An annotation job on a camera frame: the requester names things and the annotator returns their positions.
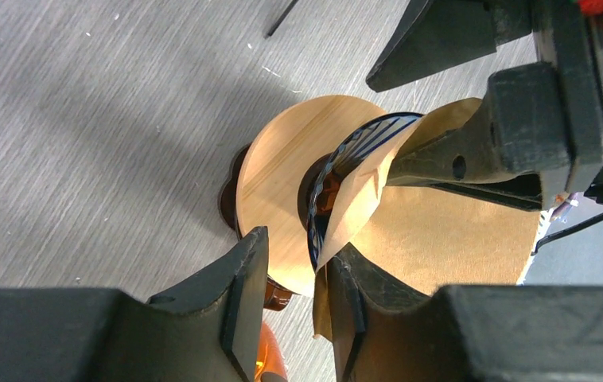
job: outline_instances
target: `brown paper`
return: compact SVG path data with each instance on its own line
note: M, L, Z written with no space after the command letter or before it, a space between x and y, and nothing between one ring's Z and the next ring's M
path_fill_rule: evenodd
M429 188L384 188L400 147L416 147L463 126L480 103L464 99L438 108L354 170L341 184L319 264L351 242L367 259L427 294L447 283L516 283L531 252L537 212ZM317 274L315 287L314 327L330 338L325 270Z

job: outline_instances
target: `gray floor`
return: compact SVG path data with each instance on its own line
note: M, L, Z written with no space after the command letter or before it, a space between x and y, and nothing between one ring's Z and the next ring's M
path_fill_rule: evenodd
M364 77L406 3L305 0L264 40L286 1L0 0L0 287L145 298L234 244L219 187L284 108L341 93L426 112L533 59L524 39L376 95ZM557 281L545 274L527 281ZM334 380L310 300L266 320L292 381Z

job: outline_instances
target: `red object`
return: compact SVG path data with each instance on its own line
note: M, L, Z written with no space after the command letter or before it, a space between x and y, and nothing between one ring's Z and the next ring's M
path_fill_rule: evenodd
M603 14L603 0L580 0L578 5L582 13L588 16Z

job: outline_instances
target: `orange object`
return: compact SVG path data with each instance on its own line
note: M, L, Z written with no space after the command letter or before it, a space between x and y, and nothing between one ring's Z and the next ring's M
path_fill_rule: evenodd
M580 0L578 5L582 13L588 16L603 14L603 0Z
M285 362L282 360L282 354L274 332L265 322L262 322L262 331L259 332L257 363L255 364L255 381L263 382L262 377L267 373L275 374L287 380Z

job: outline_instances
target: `wooden disc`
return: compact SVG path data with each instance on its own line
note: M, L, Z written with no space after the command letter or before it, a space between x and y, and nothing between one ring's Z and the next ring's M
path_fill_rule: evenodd
M299 103L259 133L243 161L236 189L241 232L269 228L269 276L313 296L315 276L299 219L299 185L309 167L355 129L386 112L364 99L327 95Z

